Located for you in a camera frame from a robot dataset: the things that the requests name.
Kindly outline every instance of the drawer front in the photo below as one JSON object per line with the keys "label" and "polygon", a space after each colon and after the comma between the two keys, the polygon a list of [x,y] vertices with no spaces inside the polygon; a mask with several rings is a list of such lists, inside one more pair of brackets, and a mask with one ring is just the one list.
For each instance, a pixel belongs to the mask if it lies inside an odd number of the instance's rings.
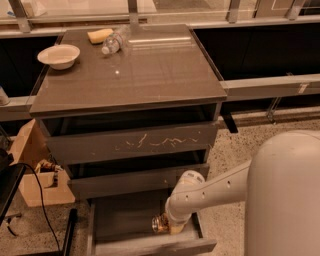
{"label": "drawer front", "polygon": [[207,149],[217,122],[49,137],[47,146],[59,164],[77,164]]}
{"label": "drawer front", "polygon": [[195,170],[207,177],[209,164],[197,164],[74,179],[68,186],[76,199],[90,199],[120,194],[129,194],[157,189],[174,188],[181,175],[187,170]]}

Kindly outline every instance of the glass railing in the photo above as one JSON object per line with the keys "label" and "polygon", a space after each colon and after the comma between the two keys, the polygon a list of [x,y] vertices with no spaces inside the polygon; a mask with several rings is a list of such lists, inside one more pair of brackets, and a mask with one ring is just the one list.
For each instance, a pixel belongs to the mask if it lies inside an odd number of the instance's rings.
{"label": "glass railing", "polygon": [[[24,8],[24,19],[14,17],[18,3]],[[261,17],[294,20],[320,14],[320,0],[0,0],[0,32],[8,24],[21,31],[30,26],[31,31],[128,23],[132,13],[137,13],[140,23],[214,26]]]}

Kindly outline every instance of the open drawer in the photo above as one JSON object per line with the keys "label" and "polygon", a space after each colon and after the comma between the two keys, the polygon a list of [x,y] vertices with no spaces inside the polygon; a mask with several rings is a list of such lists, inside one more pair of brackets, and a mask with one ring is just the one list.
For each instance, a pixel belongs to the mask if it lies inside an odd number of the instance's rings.
{"label": "open drawer", "polygon": [[204,237],[197,214],[177,235],[154,234],[151,223],[164,210],[168,190],[153,190],[93,199],[87,255],[198,255],[215,240]]}

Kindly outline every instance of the wire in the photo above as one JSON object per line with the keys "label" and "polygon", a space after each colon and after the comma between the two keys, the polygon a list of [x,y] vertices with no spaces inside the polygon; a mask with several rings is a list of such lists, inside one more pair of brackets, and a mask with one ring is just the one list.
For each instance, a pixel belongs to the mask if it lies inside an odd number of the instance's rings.
{"label": "wire", "polygon": [[15,164],[15,165],[24,165],[25,167],[28,167],[28,168],[32,171],[32,173],[34,174],[34,176],[36,177],[36,180],[37,180],[38,185],[39,185],[39,188],[40,188],[41,205],[42,205],[43,214],[44,214],[44,217],[46,218],[46,221],[47,221],[48,226],[49,226],[49,228],[50,228],[50,230],[51,230],[51,233],[52,233],[52,235],[53,235],[53,237],[54,237],[54,239],[55,239],[55,241],[56,241],[56,243],[57,243],[58,255],[60,255],[61,251],[60,251],[59,241],[58,241],[58,238],[57,238],[56,234],[55,234],[54,231],[53,231],[53,228],[52,228],[52,226],[51,226],[51,224],[50,224],[50,221],[49,221],[48,216],[47,216],[47,213],[46,213],[46,209],[45,209],[45,207],[44,207],[43,192],[42,192],[42,187],[41,187],[39,178],[38,178],[36,172],[34,171],[34,169],[32,168],[32,166],[30,166],[29,164],[26,164],[26,163],[17,163],[17,164]]}

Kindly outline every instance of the drawer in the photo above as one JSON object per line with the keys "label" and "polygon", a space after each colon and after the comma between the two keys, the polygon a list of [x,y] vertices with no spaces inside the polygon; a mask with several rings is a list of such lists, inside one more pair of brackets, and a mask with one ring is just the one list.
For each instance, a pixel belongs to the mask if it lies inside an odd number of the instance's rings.
{"label": "drawer", "polygon": [[164,210],[168,190],[154,190],[92,200],[87,255],[198,255],[210,252],[197,214],[177,235],[154,234],[151,222]]}
{"label": "drawer", "polygon": [[203,122],[49,137],[47,146],[70,165],[207,149],[216,133],[216,122]]}
{"label": "drawer", "polygon": [[209,168],[209,164],[195,164],[126,172],[72,179],[68,181],[68,186],[76,199],[80,200],[157,189],[173,189],[185,171],[195,170],[207,177]]}

